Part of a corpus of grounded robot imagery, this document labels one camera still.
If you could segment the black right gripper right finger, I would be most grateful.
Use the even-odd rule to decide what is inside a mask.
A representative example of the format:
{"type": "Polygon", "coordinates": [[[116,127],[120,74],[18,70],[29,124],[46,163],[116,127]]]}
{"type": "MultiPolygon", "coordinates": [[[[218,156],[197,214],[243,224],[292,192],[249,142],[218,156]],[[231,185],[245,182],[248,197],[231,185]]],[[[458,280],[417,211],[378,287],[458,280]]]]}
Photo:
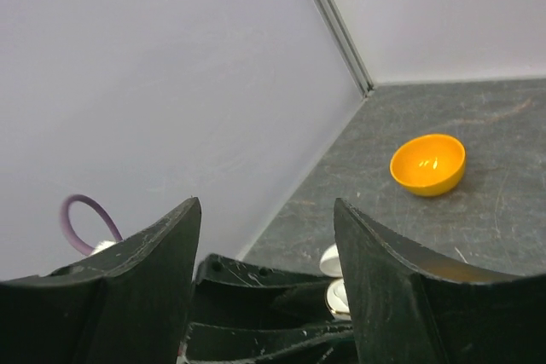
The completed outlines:
{"type": "Polygon", "coordinates": [[[334,232],[360,362],[544,362],[543,274],[457,261],[345,199],[334,232]]]}

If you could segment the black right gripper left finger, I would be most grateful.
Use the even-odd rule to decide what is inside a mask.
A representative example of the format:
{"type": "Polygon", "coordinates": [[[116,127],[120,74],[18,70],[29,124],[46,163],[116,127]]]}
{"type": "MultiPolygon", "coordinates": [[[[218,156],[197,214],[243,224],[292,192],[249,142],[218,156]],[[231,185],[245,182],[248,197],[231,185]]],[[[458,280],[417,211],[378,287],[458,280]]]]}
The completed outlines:
{"type": "Polygon", "coordinates": [[[2,282],[1,361],[176,362],[200,223],[200,201],[187,199],[94,256],[2,282]]]}

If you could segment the white earbud charging case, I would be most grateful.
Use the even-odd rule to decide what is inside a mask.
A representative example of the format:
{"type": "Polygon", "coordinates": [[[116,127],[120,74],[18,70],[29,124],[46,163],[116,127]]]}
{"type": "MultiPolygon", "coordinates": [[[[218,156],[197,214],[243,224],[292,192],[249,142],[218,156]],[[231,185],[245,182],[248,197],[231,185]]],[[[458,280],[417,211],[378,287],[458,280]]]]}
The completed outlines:
{"type": "Polygon", "coordinates": [[[328,310],[336,320],[349,321],[351,314],[336,244],[331,245],[322,254],[319,269],[333,280],[325,292],[328,310]]]}

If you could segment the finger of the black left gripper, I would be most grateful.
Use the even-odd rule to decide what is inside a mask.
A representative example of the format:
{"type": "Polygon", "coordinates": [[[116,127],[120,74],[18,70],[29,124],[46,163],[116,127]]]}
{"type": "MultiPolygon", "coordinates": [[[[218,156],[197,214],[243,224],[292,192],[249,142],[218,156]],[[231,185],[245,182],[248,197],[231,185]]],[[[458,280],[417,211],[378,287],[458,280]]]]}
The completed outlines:
{"type": "Polygon", "coordinates": [[[284,330],[332,321],[325,301],[331,282],[325,275],[211,254],[195,276],[194,321],[244,330],[284,330]]]}
{"type": "Polygon", "coordinates": [[[237,329],[194,322],[180,363],[324,363],[354,348],[352,324],[330,321],[282,330],[237,329]]]}

